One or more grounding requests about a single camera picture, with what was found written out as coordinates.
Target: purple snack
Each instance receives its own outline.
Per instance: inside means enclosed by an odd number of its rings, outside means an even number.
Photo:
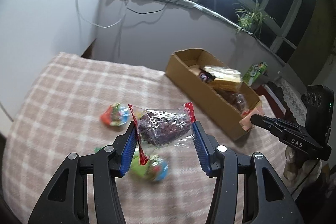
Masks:
[[[175,141],[191,129],[187,113],[177,109],[146,109],[138,120],[141,137],[150,144],[160,146]]]

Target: plaid tablecloth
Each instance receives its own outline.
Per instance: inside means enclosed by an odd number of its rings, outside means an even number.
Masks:
[[[261,97],[267,116],[274,117]],[[13,124],[3,158],[4,197],[15,215],[27,223],[48,181],[71,152],[92,154],[95,147],[113,143],[127,127],[110,129],[99,115],[109,104],[122,102],[139,107],[177,108],[189,99],[162,71],[142,66],[87,60],[60,53],[41,72]],[[261,128],[232,142],[200,109],[195,116],[219,144],[251,155],[260,151],[281,174],[285,145]],[[126,222],[205,223],[215,179],[202,172],[195,149],[165,148],[169,175],[151,184],[130,172],[117,179]],[[89,176],[90,223],[96,223],[93,181]],[[243,213],[243,178],[239,176],[236,220]]]

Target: open box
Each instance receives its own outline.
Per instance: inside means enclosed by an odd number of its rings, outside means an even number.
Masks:
[[[226,102],[215,90],[194,75],[189,67],[205,65],[227,67],[211,53],[201,48],[191,48],[174,52],[168,62],[166,75],[183,90],[231,139],[237,140],[246,131],[240,125],[242,119],[239,111]],[[258,95],[245,83],[239,93],[243,94],[249,109],[259,103]]]

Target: metal bolt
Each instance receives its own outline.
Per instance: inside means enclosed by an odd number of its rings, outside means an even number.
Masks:
[[[264,155],[260,152],[255,152],[254,157],[258,160],[261,160],[264,157]]]
[[[107,147],[104,148],[105,152],[112,152],[114,150],[114,147],[112,145],[108,145]]]
[[[71,153],[71,154],[69,154],[69,156],[68,156],[68,159],[69,159],[69,160],[74,160],[75,158],[77,158],[77,154],[76,154],[76,153]]]
[[[226,146],[225,145],[218,145],[217,146],[217,150],[219,152],[225,152],[227,150]]]

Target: spider plant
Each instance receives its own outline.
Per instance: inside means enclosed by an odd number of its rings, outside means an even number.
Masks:
[[[261,27],[263,25],[263,21],[265,18],[271,18],[269,15],[263,14],[263,10],[260,8],[260,3],[258,0],[255,0],[255,7],[253,9],[240,5],[241,8],[235,9],[236,15],[238,17],[238,25],[237,33],[239,33],[242,29],[254,33],[255,35],[258,34],[260,37]]]

